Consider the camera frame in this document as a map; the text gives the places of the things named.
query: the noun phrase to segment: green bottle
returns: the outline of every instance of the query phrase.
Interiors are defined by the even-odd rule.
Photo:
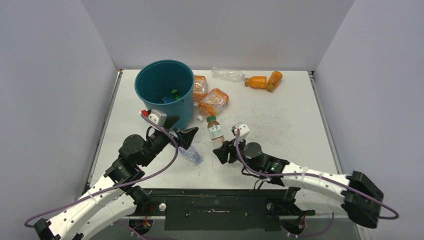
[[[172,90],[171,93],[172,93],[172,96],[175,98],[175,100],[182,98],[182,96],[180,95],[177,89]]]

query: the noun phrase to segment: gray wall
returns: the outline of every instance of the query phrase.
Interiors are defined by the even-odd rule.
[[[0,3],[0,239],[80,194],[115,66],[79,0]]]
[[[366,173],[400,213],[376,240],[424,235],[423,25],[422,0],[356,0],[315,72],[343,170]]]
[[[354,0],[82,2],[119,68],[314,70]]]

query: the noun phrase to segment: plastic bottle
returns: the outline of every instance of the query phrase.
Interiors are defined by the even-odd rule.
[[[229,97],[225,92],[218,88],[212,89],[199,103],[197,120],[203,121],[204,118],[220,114],[228,101]]]
[[[227,80],[231,82],[243,82],[245,80],[245,74],[242,71],[229,69],[225,67],[212,67],[210,71],[213,78]]]
[[[268,92],[274,91],[280,84],[283,74],[279,71],[273,71],[269,77],[268,84],[266,85],[266,90]]]
[[[198,108],[200,101],[208,95],[208,83],[206,77],[201,75],[194,76],[194,107]]]
[[[203,161],[203,157],[199,154],[196,148],[191,145],[187,150],[185,150],[182,146],[178,148],[178,151],[183,155],[186,159],[190,160],[195,164],[199,164]]]
[[[209,132],[210,139],[212,139],[213,148],[217,149],[223,145],[224,134],[221,130],[221,125],[217,121],[216,116],[210,116],[206,118],[207,131]]]
[[[266,76],[252,76],[251,78],[244,79],[244,85],[254,89],[266,89],[267,77]]]
[[[178,99],[180,99],[180,98],[182,98],[182,96],[181,96],[181,94],[178,92],[178,90],[177,89],[174,89],[174,90],[172,90],[172,96],[173,96],[173,98],[175,99],[175,100],[178,100]]]

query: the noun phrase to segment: bottle cap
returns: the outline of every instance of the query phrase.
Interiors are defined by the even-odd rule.
[[[208,123],[213,122],[213,121],[216,121],[216,120],[217,120],[217,117],[216,116],[208,116],[206,118],[206,122],[208,122]]]
[[[272,91],[274,91],[274,89],[276,89],[276,87],[274,85],[271,85],[271,84],[266,85],[266,90],[268,92],[271,93]]]

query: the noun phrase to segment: green bottle cap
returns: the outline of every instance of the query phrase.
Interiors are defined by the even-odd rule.
[[[216,121],[216,120],[217,120],[217,117],[216,116],[208,116],[206,118],[206,122],[208,122],[208,123],[213,122],[213,121]]]

